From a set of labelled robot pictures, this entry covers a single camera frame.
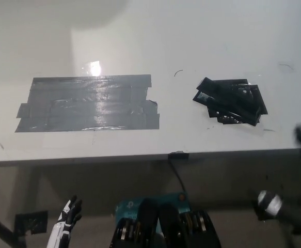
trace black cable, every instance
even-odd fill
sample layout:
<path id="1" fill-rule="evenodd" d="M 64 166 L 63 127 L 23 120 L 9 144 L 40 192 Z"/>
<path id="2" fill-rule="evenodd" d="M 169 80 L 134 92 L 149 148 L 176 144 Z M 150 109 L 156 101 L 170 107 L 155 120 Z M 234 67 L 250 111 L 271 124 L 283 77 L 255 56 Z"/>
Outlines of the black cable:
<path id="1" fill-rule="evenodd" d="M 181 188 L 182 188 L 182 191 L 185 192 L 185 193 L 187 193 L 187 190 L 186 190 L 186 188 L 185 188 L 185 184 L 183 183 L 181 177 L 179 176 L 179 173 L 177 172 L 175 166 L 172 164 L 171 160 L 168 160 L 168 163 L 169 163 L 169 165 L 170 165 L 170 167 L 171 167 L 173 173 L 176 175 L 177 179 L 179 180 L 180 186 L 181 186 Z"/>

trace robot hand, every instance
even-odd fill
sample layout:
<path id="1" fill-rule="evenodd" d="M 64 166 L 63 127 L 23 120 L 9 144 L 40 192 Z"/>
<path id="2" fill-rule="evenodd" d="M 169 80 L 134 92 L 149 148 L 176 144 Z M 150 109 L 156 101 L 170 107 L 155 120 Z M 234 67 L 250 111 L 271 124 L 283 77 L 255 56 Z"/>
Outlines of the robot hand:
<path id="1" fill-rule="evenodd" d="M 63 208 L 57 223 L 54 225 L 47 248 L 68 248 L 70 233 L 78 220 L 82 209 L 82 201 L 73 196 Z"/>

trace black debris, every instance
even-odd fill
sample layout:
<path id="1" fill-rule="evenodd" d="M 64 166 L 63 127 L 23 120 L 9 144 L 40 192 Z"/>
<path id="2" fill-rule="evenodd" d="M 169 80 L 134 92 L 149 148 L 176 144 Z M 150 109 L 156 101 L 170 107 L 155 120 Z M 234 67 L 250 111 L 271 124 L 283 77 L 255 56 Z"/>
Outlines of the black debris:
<path id="1" fill-rule="evenodd" d="M 256 126 L 267 109 L 258 85 L 247 79 L 210 80 L 205 78 L 197 87 L 194 101 L 208 107 L 209 117 L 223 124 L 248 123 Z"/>

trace robotic finger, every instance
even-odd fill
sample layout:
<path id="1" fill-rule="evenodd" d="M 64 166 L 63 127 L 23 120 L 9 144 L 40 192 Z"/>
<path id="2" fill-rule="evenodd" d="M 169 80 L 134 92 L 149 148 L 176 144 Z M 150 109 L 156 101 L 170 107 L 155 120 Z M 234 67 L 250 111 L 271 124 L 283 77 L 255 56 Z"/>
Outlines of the robotic finger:
<path id="1" fill-rule="evenodd" d="M 47 248 L 68 248 L 71 231 L 81 219 L 82 201 L 73 196 L 63 208 L 56 224 L 53 227 Z"/>

